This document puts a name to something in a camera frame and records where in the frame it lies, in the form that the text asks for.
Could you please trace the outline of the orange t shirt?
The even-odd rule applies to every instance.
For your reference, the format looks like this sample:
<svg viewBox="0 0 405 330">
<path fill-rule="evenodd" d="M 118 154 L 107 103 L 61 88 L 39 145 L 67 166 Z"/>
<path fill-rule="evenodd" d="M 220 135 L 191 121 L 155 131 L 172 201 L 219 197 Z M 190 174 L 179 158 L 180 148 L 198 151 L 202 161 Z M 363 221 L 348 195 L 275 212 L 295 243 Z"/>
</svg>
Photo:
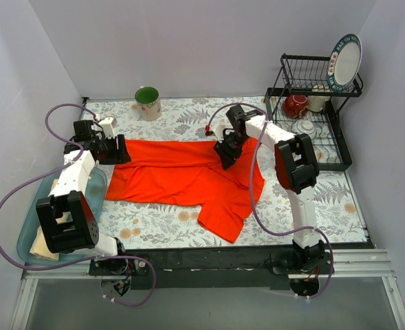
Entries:
<svg viewBox="0 0 405 330">
<path fill-rule="evenodd" d="M 106 198 L 201 206 L 198 223 L 234 243 L 265 184 L 252 163 L 256 143 L 249 139 L 236 164 L 224 170 L 213 141 L 127 140 L 131 161 L 115 166 Z"/>
</svg>

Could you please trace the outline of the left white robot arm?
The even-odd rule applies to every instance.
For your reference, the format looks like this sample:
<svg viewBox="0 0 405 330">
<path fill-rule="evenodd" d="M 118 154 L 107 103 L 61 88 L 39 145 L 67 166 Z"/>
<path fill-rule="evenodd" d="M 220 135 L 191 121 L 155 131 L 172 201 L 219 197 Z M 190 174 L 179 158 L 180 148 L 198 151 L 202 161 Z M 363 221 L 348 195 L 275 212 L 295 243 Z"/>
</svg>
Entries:
<svg viewBox="0 0 405 330">
<path fill-rule="evenodd" d="M 74 136 L 64 148 L 64 169 L 54 189 L 36 203 L 36 212 L 47 248 L 52 253 L 77 250 L 88 256 L 106 256 L 105 267 L 115 275 L 129 265 L 121 243 L 99 233 L 98 224 L 86 198 L 89 176 L 96 166 L 131 161 L 123 134 L 116 135 L 117 120 L 74 122 Z"/>
</svg>

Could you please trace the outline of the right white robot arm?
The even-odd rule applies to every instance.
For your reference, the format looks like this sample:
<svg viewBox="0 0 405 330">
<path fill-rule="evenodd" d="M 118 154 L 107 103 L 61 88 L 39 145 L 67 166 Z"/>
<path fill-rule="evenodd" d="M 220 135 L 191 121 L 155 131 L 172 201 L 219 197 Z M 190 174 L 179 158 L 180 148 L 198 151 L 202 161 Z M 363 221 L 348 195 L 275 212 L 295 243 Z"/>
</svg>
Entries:
<svg viewBox="0 0 405 330">
<path fill-rule="evenodd" d="M 236 164 L 250 138 L 273 152 L 276 177 L 287 191 L 294 224 L 288 231 L 293 236 L 293 251 L 287 264 L 305 274 L 318 270 L 331 246 L 316 221 L 314 188 L 319 166 L 311 139 L 305 133 L 295 135 L 280 128 L 264 110 L 251 105 L 246 112 L 245 106 L 244 102 L 224 105 L 230 126 L 213 129 L 207 124 L 205 134 L 215 136 L 214 150 L 225 170 Z"/>
</svg>

